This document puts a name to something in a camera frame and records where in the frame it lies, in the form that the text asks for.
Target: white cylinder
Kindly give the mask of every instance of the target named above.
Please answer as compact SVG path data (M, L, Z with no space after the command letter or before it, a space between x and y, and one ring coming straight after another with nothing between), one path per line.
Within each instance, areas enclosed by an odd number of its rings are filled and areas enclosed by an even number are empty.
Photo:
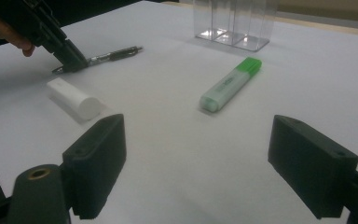
M101 112L100 101L58 77L48 83L54 97L72 108L82 119L93 119Z

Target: pen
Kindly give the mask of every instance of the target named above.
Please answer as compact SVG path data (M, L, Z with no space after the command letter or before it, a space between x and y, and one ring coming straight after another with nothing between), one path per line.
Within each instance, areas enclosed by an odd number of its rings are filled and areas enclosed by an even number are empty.
M127 49L120 49L120 50L110 52L110 53L107 53L104 55L89 58L89 59L87 59L87 64L88 64L88 66L93 66L93 65L100 64L100 63L105 63L105 62L109 62L109 61L112 62L112 61L117 61L120 59L129 58L129 57L136 55L142 49L143 49L142 47L136 47L136 46L127 48ZM55 75L67 73L67 72L68 71L65 71L64 66L56 68L52 71L52 73Z
M222 80L212 86L200 98L201 108L210 112L220 110L261 67L261 61L246 58Z

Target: transparent box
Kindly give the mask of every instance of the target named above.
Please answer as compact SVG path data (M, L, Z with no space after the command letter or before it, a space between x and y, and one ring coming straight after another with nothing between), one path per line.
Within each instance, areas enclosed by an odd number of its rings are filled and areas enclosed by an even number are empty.
M269 42L279 0L193 0L196 37L258 51Z

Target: table surface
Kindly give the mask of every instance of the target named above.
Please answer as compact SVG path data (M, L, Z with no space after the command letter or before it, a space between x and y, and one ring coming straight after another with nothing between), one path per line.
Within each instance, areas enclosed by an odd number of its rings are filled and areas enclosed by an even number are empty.
M140 2L64 27L86 57L134 45L144 52L67 82L99 98L77 119L46 87L59 62L0 47L0 183L62 153L98 119L122 113L128 158L101 214L73 223L345 223L317 220L267 162L273 116L300 119L358 155L358 35L275 22L254 53L197 39L192 10ZM263 62L220 112L199 99L245 57Z

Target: black pen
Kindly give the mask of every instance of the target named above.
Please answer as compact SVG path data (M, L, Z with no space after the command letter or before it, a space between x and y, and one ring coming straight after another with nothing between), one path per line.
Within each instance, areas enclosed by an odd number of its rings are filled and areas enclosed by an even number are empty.
M117 61L120 59L129 58L129 57L136 55L142 49L143 49L142 47L136 47L136 46L127 48L127 49L120 49L120 50L110 52L110 53L107 53L104 55L89 58L89 59L87 59L87 64L88 64L88 67L90 67L90 66L97 65L100 63L112 62L112 61ZM65 71L64 66L56 68L52 71L52 73L55 75L67 73L67 72L68 71Z

